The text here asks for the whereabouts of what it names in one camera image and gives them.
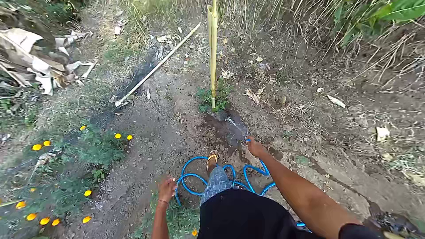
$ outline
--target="bracelet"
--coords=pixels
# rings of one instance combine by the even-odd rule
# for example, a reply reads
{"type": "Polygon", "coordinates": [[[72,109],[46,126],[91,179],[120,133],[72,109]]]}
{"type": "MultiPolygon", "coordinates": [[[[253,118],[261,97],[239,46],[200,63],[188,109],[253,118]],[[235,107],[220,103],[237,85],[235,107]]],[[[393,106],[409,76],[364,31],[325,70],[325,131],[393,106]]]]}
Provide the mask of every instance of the bracelet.
{"type": "Polygon", "coordinates": [[[158,200],[158,202],[165,202],[168,205],[168,202],[166,202],[164,200],[158,200]]]}

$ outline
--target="bamboo stick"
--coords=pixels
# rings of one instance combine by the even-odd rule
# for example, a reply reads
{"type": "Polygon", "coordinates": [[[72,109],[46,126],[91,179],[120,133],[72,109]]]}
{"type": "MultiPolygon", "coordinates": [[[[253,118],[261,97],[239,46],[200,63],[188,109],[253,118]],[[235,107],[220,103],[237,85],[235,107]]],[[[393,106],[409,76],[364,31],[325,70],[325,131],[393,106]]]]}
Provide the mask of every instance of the bamboo stick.
{"type": "Polygon", "coordinates": [[[152,69],[139,83],[137,83],[137,85],[131,89],[131,91],[129,91],[127,93],[127,95],[125,95],[121,100],[116,101],[115,102],[115,107],[120,106],[137,88],[139,88],[168,58],[170,58],[170,56],[177,51],[177,49],[179,49],[184,42],[187,41],[187,39],[189,39],[190,36],[193,35],[193,33],[201,26],[201,23],[198,23],[198,25],[196,25],[196,27],[194,27],[194,29],[192,29],[190,31],[190,33],[170,52],[168,53],[168,55],[166,57],[164,57],[164,59],[155,66],[154,69],[152,69]]]}
{"type": "Polygon", "coordinates": [[[215,79],[217,67],[217,0],[212,0],[212,6],[208,5],[208,37],[210,41],[210,74],[211,74],[211,107],[215,109],[215,79]]]}

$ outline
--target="sandal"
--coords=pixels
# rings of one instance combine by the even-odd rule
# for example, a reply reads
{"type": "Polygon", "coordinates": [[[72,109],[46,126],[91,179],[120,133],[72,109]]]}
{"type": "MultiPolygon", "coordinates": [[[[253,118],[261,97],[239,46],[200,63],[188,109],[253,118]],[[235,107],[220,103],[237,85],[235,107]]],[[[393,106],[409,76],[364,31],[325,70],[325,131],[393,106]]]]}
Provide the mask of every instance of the sandal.
{"type": "Polygon", "coordinates": [[[217,150],[212,150],[210,152],[210,156],[207,159],[207,171],[208,171],[208,162],[210,161],[211,158],[215,158],[215,163],[217,164],[217,158],[218,158],[218,151],[217,150]]]}

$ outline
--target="leg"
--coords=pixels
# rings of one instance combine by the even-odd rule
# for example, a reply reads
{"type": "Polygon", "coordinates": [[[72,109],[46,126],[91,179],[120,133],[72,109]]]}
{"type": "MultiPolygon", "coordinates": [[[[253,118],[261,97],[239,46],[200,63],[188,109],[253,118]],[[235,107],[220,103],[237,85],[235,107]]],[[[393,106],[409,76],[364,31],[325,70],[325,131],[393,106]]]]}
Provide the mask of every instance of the leg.
{"type": "Polygon", "coordinates": [[[223,168],[220,166],[216,166],[216,161],[214,159],[210,159],[207,166],[207,173],[210,177],[208,179],[208,185],[202,193],[201,204],[206,202],[208,199],[213,197],[214,195],[232,188],[232,183],[229,181],[226,173],[223,168]]]}

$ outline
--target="garden hose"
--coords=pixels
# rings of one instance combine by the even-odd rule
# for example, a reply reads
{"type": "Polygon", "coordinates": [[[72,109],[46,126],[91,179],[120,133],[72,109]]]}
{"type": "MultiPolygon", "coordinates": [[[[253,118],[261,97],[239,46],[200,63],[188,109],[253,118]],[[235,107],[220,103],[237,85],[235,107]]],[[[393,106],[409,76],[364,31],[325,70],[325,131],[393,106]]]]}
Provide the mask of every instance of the garden hose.
{"type": "MultiPolygon", "coordinates": [[[[205,185],[208,184],[208,182],[205,179],[203,179],[201,176],[199,176],[197,174],[184,174],[184,170],[186,169],[187,165],[190,164],[190,162],[192,162],[193,160],[196,160],[196,159],[205,159],[205,160],[207,160],[208,158],[207,157],[204,157],[204,156],[196,156],[196,157],[190,159],[189,161],[187,161],[186,164],[183,166],[183,169],[181,170],[180,178],[177,180],[176,184],[178,186],[178,184],[181,183],[181,185],[183,185],[183,188],[185,188],[190,194],[201,196],[202,195],[201,193],[198,193],[198,192],[195,192],[195,191],[189,189],[187,187],[186,183],[183,180],[185,177],[194,176],[194,177],[199,178],[205,185]]],[[[267,169],[266,165],[263,163],[263,161],[260,160],[260,162],[261,162],[261,165],[263,166],[264,170],[261,170],[260,168],[257,168],[257,167],[254,167],[254,166],[248,165],[248,164],[244,166],[244,176],[245,176],[245,180],[246,180],[248,186],[246,186],[245,184],[243,184],[243,183],[235,180],[236,172],[235,172],[235,169],[234,169],[234,167],[232,165],[226,164],[225,166],[223,166],[223,169],[225,170],[226,168],[230,168],[232,170],[232,174],[233,174],[232,186],[235,186],[235,184],[236,184],[236,185],[239,185],[239,186],[243,187],[244,189],[246,189],[246,190],[248,190],[250,192],[253,192],[253,193],[257,194],[257,195],[263,196],[271,187],[276,186],[276,183],[275,182],[272,182],[272,183],[268,184],[261,191],[261,193],[256,193],[255,190],[252,188],[251,183],[248,180],[248,176],[247,176],[247,172],[246,172],[246,170],[248,168],[251,168],[251,169],[254,169],[255,171],[261,173],[264,176],[270,176],[269,170],[267,169]]],[[[176,201],[179,204],[179,206],[181,206],[181,203],[180,203],[180,200],[179,200],[179,195],[177,193],[177,190],[178,190],[178,187],[176,187],[176,201]]],[[[305,224],[303,222],[297,222],[297,226],[304,227],[305,224]]]]}

